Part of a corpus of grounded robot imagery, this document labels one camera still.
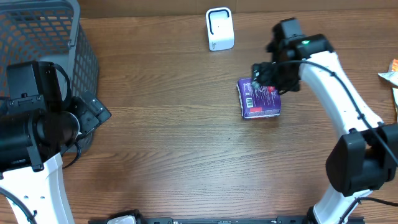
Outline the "purple red snack pack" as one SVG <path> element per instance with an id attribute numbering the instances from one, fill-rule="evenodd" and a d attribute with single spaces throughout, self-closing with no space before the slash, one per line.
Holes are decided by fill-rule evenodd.
<path id="1" fill-rule="evenodd" d="M 279 116 L 282 102 L 278 91 L 273 86 L 254 89 L 250 78 L 237 81 L 241 115 L 243 119 L 259 119 Z"/>

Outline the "white tube gold cap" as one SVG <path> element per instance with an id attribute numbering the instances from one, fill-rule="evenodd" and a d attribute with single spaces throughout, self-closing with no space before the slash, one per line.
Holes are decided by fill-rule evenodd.
<path id="1" fill-rule="evenodd" d="M 378 75 L 391 85 L 398 86 L 398 72 L 385 72 L 379 73 Z"/>

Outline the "yellow snack bag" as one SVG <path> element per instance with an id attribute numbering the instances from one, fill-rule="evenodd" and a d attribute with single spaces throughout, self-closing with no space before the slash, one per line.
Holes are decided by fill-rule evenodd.
<path id="1" fill-rule="evenodd" d="M 392 95 L 394 99 L 394 108 L 398 119 L 398 88 L 392 88 Z"/>

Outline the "orange small snack pack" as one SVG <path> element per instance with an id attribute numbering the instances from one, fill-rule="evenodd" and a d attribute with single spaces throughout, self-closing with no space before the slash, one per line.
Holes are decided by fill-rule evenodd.
<path id="1" fill-rule="evenodd" d="M 389 64 L 389 72 L 397 72 L 398 71 L 398 59 L 393 59 Z"/>

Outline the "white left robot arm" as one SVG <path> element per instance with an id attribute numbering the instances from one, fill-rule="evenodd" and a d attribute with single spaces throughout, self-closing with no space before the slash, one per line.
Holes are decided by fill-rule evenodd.
<path id="1" fill-rule="evenodd" d="M 19 223 L 73 223 L 63 182 L 62 156 L 111 117 L 91 92 L 62 96 L 53 62 L 7 67 L 10 97 L 1 116 L 1 195 Z"/>

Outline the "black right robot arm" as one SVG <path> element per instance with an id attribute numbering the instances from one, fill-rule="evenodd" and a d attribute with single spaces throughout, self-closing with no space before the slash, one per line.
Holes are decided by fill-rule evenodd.
<path id="1" fill-rule="evenodd" d="M 305 35 L 296 18 L 273 27 L 270 62 L 252 66 L 252 87 L 273 86 L 279 94 L 306 83 L 338 136 L 325 164 L 329 186 L 302 223 L 346 223 L 372 192 L 396 176 L 397 125 L 386 124 L 362 99 L 323 34 Z"/>

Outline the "white barcode scanner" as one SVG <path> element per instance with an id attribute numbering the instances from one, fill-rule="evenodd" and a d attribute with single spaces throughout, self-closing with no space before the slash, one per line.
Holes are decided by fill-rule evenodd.
<path id="1" fill-rule="evenodd" d="M 205 15 L 209 50 L 212 52 L 234 47 L 234 28 L 231 10 L 227 7 L 209 9 Z"/>

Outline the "dark grey plastic basket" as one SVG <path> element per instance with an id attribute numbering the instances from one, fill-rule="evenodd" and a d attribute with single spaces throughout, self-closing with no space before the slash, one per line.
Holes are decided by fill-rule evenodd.
<path id="1" fill-rule="evenodd" d="M 2 115 L 11 108 L 7 67 L 30 61 L 57 65 L 39 94 L 59 108 L 96 94 L 99 62 L 80 24 L 77 1 L 1 1 Z"/>

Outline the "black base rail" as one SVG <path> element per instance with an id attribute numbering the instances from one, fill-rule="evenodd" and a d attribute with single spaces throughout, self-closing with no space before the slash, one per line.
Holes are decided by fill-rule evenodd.
<path id="1" fill-rule="evenodd" d="M 278 216 L 265 219 L 228 219 L 228 218 L 205 218 L 205 219 L 173 219 L 170 217 L 145 218 L 143 214 L 135 209 L 116 213 L 108 218 L 94 218 L 88 224 L 107 223 L 137 223 L 137 224 L 302 224 L 305 216 Z"/>

